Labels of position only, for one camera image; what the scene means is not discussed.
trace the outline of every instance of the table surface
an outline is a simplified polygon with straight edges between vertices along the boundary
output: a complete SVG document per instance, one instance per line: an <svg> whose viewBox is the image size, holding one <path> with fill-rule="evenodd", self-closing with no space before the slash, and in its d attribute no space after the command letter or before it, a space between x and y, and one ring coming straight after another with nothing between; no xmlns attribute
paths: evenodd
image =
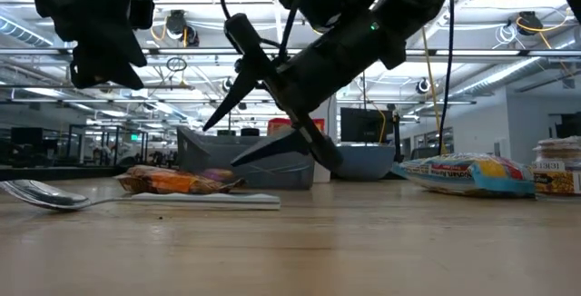
<svg viewBox="0 0 581 296"><path fill-rule="evenodd" d="M111 179L51 183L100 199ZM279 212L0 195L1 295L579 295L581 202L479 200L404 182L276 192Z"/></svg>

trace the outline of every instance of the gray bin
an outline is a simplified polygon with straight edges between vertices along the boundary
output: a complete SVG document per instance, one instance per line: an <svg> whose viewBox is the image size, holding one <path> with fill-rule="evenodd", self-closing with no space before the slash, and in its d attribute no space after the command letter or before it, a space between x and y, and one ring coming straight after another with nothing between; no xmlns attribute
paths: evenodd
<svg viewBox="0 0 581 296"><path fill-rule="evenodd" d="M249 188L308 190L315 162L299 153L279 154L238 167L231 160L256 144L259 136L204 136L178 127L178 165L188 173L227 169L244 178Z"/></svg>

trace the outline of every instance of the chip bag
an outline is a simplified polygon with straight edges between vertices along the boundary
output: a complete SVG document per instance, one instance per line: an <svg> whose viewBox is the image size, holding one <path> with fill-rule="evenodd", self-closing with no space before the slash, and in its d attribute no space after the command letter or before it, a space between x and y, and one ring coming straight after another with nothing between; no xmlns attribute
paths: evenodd
<svg viewBox="0 0 581 296"><path fill-rule="evenodd" d="M233 173L227 174L225 171L219 171L219 173L222 178L233 176ZM244 180L242 179L234 183L223 183L203 175L147 165L136 165L127 170L126 173L114 178L119 181L127 192L133 193L227 193L231 189L240 188L244 185Z"/></svg>
<svg viewBox="0 0 581 296"><path fill-rule="evenodd" d="M482 197L535 194L533 173L525 165L488 154L440 155L396 163L391 171L433 192Z"/></svg>

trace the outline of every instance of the ceiling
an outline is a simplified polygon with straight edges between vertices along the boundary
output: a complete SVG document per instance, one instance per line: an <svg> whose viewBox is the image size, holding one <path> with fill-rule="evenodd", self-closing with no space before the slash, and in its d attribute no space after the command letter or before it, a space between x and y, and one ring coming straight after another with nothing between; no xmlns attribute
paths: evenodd
<svg viewBox="0 0 581 296"><path fill-rule="evenodd" d="M7 18L11 22L19 24L28 31L34 32L51 41L54 46L63 46L62 41L54 33L50 18L41 18L34 9L33 0L0 0L0 18ZM284 25L288 12L284 10L276 0L227 0L231 13L245 13L256 25L259 33L266 38L277 40L281 36L281 25ZM192 25L199 37L200 47L231 48L228 40L222 33L223 13L218 5L218 0L160 0L157 3L157 12L154 18L153 32L138 31L136 36L143 48L182 47L181 44L162 35L165 16L171 10L184 10L189 25ZM447 6L441 10L440 15L427 24L428 48L448 48L448 14ZM521 11L535 11L545 27L558 26L557 29L546 32L548 41L558 37L567 30L577 25L574 17L567 12L566 0L458 0L455 13L455 43L456 49L479 50L504 50L504 49L544 49L547 48L539 35L523 36L513 34L513 28L505 28L509 20L514 21ZM302 22L298 15L290 35L289 48L302 48L318 38L313 30ZM0 35L0 47L25 48L31 47L12 36ZM423 49L424 44L420 34L415 34L408 40L408 49ZM67 85L66 63L54 60L51 56L34 56L21 54L5 54L5 70L8 72L17 69L17 74L4 74L2 81L5 84L50 84ZM151 65L144 68L136 68L144 83L150 86L141 96L152 99L199 99L220 100L224 96L222 84L228 79L235 79L236 73L233 64L238 58L235 55L188 55L182 56L188 62L188 67L181 73L172 74L166 68L166 62L171 56L148 56ZM436 80L437 87L443 88L443 78L446 75L447 65L445 58L435 58L431 64L431 71ZM452 66L451 85L455 86L465 82L478 73L494 66L494 60L458 60ZM549 69L538 76L531 77L531 81L542 81L547 77L558 74L558 69ZM420 100L425 95L417 95L416 84L428 77L428 66L424 58L414 59L399 67L387 71L381 63L372 65L365 71L368 97L372 100ZM173 84L187 84L189 89L164 88L172 78ZM359 80L342 89L339 99L360 100L362 93ZM515 88L522 87L525 83L515 84ZM531 93L561 93L562 84L548 84L537 88ZM16 91L20 97L30 96L29 91ZM95 99L120 99L131 98L129 91L122 89L109 90L62 90L61 93L70 98L95 98ZM46 97L46 95L34 95L34 97ZM263 91L253 91L249 99L266 99L269 96ZM109 104L87 104L92 109L108 109L127 112L128 106L116 106ZM211 104L172 104L176 112L191 120L205 120L212 113ZM408 110L409 106L402 106L402 110ZM156 110L147 110L140 106L139 109L130 112L132 116L151 118ZM238 110L237 115L243 118L258 113L277 113L274 104L249 104L247 110Z"/></svg>

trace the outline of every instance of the metal spoon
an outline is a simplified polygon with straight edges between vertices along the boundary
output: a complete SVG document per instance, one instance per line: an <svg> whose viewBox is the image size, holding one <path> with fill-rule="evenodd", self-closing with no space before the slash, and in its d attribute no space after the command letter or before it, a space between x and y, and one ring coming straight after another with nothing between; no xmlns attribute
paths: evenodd
<svg viewBox="0 0 581 296"><path fill-rule="evenodd" d="M99 201L73 192L66 192L46 183L32 180L0 182L0 189L15 198L49 210L61 212L79 211L83 208L106 202L187 202L210 208L229 208L247 210L279 210L281 199L267 194L209 194L188 195L180 193L128 194Z"/></svg>

